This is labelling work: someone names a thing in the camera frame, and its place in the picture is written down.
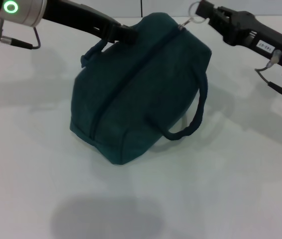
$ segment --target white table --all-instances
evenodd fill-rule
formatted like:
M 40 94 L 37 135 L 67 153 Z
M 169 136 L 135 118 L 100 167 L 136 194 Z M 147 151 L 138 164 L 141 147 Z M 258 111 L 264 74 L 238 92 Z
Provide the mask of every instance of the white table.
M 282 16 L 259 20 L 282 33 Z M 253 70 L 267 59 L 188 28 L 213 51 L 203 125 L 125 166 L 69 130 L 96 37 L 42 21 L 42 49 L 0 47 L 0 239 L 282 239 L 282 96 Z M 35 43 L 31 28 L 4 32 Z M 282 67 L 264 74 L 282 85 Z

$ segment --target label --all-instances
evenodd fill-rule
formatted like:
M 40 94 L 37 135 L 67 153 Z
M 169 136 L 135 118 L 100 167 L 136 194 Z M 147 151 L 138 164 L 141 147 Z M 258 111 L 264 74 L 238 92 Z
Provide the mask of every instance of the label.
M 275 50 L 274 46 L 271 46 L 270 44 L 260 40 L 257 44 L 257 47 L 263 49 L 264 51 L 267 51 L 269 53 L 273 53 L 273 51 Z

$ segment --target green light ring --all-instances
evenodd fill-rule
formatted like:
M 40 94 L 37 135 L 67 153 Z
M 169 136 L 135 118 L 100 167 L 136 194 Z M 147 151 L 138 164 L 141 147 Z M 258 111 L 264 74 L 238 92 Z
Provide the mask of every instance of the green light ring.
M 9 10 L 8 7 L 9 7 L 10 5 L 13 5 L 13 6 L 15 7 L 15 9 L 14 9 L 14 10 Z M 4 10 L 5 10 L 6 12 L 8 12 L 8 13 L 16 13 L 16 12 L 18 11 L 18 4 L 17 4 L 16 2 L 14 2 L 14 1 L 7 1 L 7 2 L 5 2 L 5 4 L 3 5 L 3 8 L 4 8 Z

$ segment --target teal fabric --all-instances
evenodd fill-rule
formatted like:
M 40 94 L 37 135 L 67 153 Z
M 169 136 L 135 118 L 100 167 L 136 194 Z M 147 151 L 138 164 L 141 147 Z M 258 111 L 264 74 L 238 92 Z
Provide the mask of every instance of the teal fabric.
M 100 41 L 81 58 L 75 80 L 70 129 L 111 163 L 144 154 L 162 136 L 178 140 L 201 124 L 207 97 L 210 49 L 165 13 L 133 26 L 135 45 L 116 43 L 102 52 Z M 184 115 L 199 90 L 191 124 L 169 129 Z

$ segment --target green led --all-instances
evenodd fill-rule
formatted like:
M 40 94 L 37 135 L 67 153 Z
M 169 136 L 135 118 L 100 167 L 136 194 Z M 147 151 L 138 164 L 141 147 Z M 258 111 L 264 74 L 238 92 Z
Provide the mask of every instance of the green led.
M 18 4 L 14 1 L 7 1 L 3 5 L 3 8 L 6 12 L 13 14 L 18 11 Z

